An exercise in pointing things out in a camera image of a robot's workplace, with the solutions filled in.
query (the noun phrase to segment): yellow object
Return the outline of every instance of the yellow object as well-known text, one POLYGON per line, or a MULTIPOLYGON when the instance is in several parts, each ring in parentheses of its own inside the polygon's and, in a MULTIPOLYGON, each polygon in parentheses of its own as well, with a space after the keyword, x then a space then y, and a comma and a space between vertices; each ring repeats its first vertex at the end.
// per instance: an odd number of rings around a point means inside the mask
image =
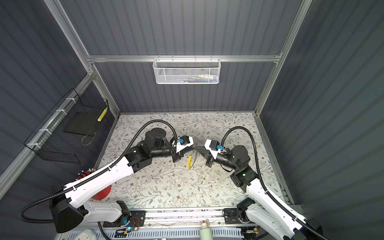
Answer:
POLYGON ((105 109, 104 109, 104 111, 101 113, 101 115, 100 115, 99 118, 97 119, 98 122, 100 122, 100 121, 103 119, 103 117, 104 117, 105 114, 107 113, 107 110, 108 110, 108 108, 105 108, 105 109))
POLYGON ((191 169, 192 156, 189 157, 188 160, 188 168, 191 169))

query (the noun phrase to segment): wire mesh basket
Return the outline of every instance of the wire mesh basket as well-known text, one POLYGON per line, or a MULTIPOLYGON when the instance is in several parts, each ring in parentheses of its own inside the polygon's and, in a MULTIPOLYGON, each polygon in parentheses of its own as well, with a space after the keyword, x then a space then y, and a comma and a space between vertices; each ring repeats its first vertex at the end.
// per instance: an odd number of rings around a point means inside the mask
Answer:
POLYGON ((84 95, 76 95, 69 100, 63 109, 56 110, 57 116, 45 129, 38 130, 40 135, 34 138, 34 142, 31 142, 32 135, 24 142, 43 160, 89 161, 89 146, 108 110, 108 101, 84 95))
POLYGON ((153 70, 158 84, 217 84, 221 62, 161 61, 155 58, 153 70))

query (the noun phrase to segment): black wire basket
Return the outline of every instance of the black wire basket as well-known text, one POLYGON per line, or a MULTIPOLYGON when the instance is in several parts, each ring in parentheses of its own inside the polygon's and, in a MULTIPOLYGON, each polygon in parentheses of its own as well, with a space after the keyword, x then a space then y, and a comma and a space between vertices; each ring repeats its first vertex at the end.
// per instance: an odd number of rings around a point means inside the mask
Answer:
POLYGON ((69 103, 56 110, 56 117, 44 129, 41 123, 24 145, 47 161, 81 163, 89 160, 89 147, 108 111, 108 101, 84 95, 66 99, 69 103))

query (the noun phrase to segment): small bottle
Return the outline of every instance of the small bottle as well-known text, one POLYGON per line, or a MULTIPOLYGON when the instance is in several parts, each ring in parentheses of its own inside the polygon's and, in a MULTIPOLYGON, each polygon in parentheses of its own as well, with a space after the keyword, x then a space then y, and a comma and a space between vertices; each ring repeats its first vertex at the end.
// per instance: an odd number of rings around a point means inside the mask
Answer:
POLYGON ((208 224, 203 221, 200 229, 200 240, 213 240, 212 230, 208 227, 208 224))

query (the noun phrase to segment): floral tablecloth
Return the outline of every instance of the floral tablecloth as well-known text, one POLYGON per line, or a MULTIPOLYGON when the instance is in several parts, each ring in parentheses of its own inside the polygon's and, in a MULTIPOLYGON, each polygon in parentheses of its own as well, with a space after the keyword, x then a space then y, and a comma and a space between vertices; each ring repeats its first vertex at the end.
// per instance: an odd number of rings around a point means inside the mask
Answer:
MULTIPOLYGON (((195 145, 199 146, 204 145, 206 139, 221 141, 231 127, 246 127, 256 141, 265 184, 283 199, 252 113, 121 115, 99 168, 116 159, 138 129, 151 119, 169 122, 178 136, 192 136, 195 145)), ((144 139, 146 131, 154 127, 165 129, 167 139, 172 137, 169 127, 155 123, 142 131, 134 145, 144 139)), ((225 146, 231 148, 235 145, 244 145, 248 149, 250 166, 256 171, 252 143, 244 131, 235 130, 227 137, 225 146)), ((205 166, 205 159, 195 151, 187 153, 177 163, 172 163, 171 157, 154 158, 151 165, 115 182, 111 193, 100 202, 123 200, 129 208, 134 209, 234 206, 247 195, 233 184, 229 175, 218 164, 212 168, 205 166), (187 167, 189 156, 194 162, 191 169, 187 167)))

